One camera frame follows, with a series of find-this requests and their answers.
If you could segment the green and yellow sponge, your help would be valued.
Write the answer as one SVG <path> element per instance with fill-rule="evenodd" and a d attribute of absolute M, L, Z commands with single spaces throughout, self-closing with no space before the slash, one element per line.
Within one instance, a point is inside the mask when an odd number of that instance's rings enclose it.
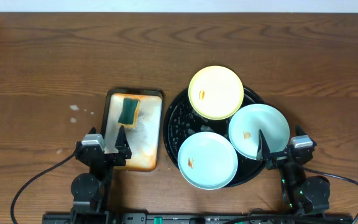
<path fill-rule="evenodd" d="M 139 114 L 140 101 L 138 99 L 123 99 L 122 111 L 118 123 L 126 128 L 135 128 Z"/>

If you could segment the light green plate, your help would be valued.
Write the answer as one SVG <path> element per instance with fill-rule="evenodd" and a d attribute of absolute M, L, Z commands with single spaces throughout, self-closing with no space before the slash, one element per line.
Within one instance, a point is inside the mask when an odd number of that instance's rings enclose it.
<path fill-rule="evenodd" d="M 262 131 L 271 152 L 282 151 L 288 144 L 290 127 L 276 108 L 265 104 L 251 104 L 239 109 L 229 122 L 229 139 L 238 153 L 256 160 Z"/>

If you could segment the light blue plate front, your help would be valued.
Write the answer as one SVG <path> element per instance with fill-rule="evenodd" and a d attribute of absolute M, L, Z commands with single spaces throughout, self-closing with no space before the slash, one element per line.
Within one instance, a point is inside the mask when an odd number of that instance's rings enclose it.
<path fill-rule="evenodd" d="M 203 190 L 220 189 L 236 175 L 237 153 L 220 134 L 196 133 L 180 146 L 178 168 L 191 185 Z"/>

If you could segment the yellow plate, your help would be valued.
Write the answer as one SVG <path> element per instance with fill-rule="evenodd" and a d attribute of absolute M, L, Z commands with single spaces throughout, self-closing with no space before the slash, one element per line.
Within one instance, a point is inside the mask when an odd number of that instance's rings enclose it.
<path fill-rule="evenodd" d="M 213 65 L 202 68 L 193 76 L 188 86 L 188 98 L 202 117 L 222 120 L 241 107 L 244 87 L 231 69 Z"/>

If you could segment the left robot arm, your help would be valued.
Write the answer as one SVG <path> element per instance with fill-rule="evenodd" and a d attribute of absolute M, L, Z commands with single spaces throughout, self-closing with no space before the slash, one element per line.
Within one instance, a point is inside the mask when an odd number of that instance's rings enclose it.
<path fill-rule="evenodd" d="M 115 148 L 106 153 L 106 144 L 96 129 L 76 143 L 74 157 L 89 167 L 89 172 L 78 175 L 71 184 L 73 209 L 77 213 L 98 213 L 107 209 L 112 172 L 117 166 L 125 166 L 132 152 L 123 126 L 119 128 Z"/>

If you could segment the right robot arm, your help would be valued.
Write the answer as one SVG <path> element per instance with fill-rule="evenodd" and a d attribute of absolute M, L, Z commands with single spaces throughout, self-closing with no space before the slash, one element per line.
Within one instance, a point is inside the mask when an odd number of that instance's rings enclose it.
<path fill-rule="evenodd" d="M 296 136 L 282 151 L 272 152 L 267 140 L 259 130 L 257 159 L 264 161 L 266 169 L 279 170 L 283 200 L 297 215 L 314 215 L 329 209 L 331 194 L 329 180 L 321 175 L 307 177 L 303 164 L 313 158 L 316 142 L 299 126 Z"/>

